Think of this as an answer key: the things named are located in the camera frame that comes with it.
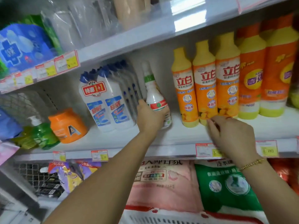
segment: pink package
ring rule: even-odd
[[[13,143],[0,141],[0,165],[15,154],[19,148]]]
[[[126,205],[168,211],[203,211],[193,162],[144,161],[135,177]]]

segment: small white bottle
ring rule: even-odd
[[[145,86],[147,88],[146,103],[154,111],[159,111],[159,110],[165,108],[168,104],[167,104],[165,98],[160,93],[160,91],[157,89],[157,83],[155,81],[154,75],[152,74],[150,66],[147,65],[148,62],[144,62],[144,63],[142,63],[142,66],[144,69],[146,69],[146,71],[144,71],[144,82],[145,82]],[[162,129],[169,127],[171,125],[171,123],[172,123],[171,114],[168,113],[164,118]]]
[[[131,78],[123,72],[123,67],[122,67],[122,65],[121,65],[119,62],[116,62],[116,63],[114,64],[114,66],[117,68],[120,77],[121,77],[121,78],[125,81],[125,83],[127,84],[129,93],[130,93],[130,95],[131,95],[131,98],[132,98],[132,100],[133,100],[135,106],[137,107],[137,106],[138,106],[138,100],[137,100],[137,97],[136,97],[135,92],[134,92],[134,90],[133,90],[133,86],[132,86],[132,85],[133,85],[133,82],[132,82]]]
[[[122,67],[126,70],[126,74],[128,74],[133,81],[133,90],[135,91],[137,99],[142,99],[142,94],[136,73],[130,69],[128,63],[125,60],[122,60],[120,63]]]
[[[119,76],[119,73],[118,73],[116,67],[113,64],[108,64],[107,66],[109,68],[112,78],[120,84],[121,89],[123,91],[123,96],[127,102],[127,106],[129,107],[130,113],[133,115],[134,119],[136,119],[137,118],[137,108],[133,104],[133,100],[129,94],[128,87],[126,86],[126,84],[124,83],[122,78]]]
[[[108,107],[103,100],[103,82],[97,82],[89,78],[89,73],[84,72],[80,76],[79,93],[87,105],[95,123],[101,132],[109,132],[115,129],[112,118],[109,116]]]
[[[109,77],[109,68],[102,67],[99,70],[98,82],[103,82],[104,91],[101,94],[105,101],[110,117],[113,119],[113,124],[116,129],[127,129],[133,127],[136,122],[133,120],[129,108],[123,98],[123,91],[120,84]]]

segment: gold bracelet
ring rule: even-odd
[[[254,165],[256,165],[256,164],[260,164],[260,163],[262,163],[262,162],[265,161],[265,160],[266,160],[265,158],[257,159],[256,161],[254,161],[254,162],[252,162],[252,163],[250,163],[250,164],[247,164],[247,165],[245,165],[244,167],[242,167],[242,168],[241,168],[241,171],[244,170],[244,169],[246,169],[246,168],[248,168],[248,167],[252,167],[252,166],[254,166]]]

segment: blue package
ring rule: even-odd
[[[110,107],[111,115],[115,121],[115,123],[122,123],[125,121],[129,121],[129,117],[126,113],[125,105],[123,104],[124,100],[121,96],[117,96],[114,98],[106,99],[106,104]]]
[[[0,31],[0,58],[10,73],[24,71],[55,57],[45,31],[33,24],[11,24]]]
[[[98,127],[111,124],[106,109],[101,100],[87,103],[88,109]]]
[[[5,111],[0,109],[0,140],[5,141],[14,138],[22,131],[23,129],[20,124]]]

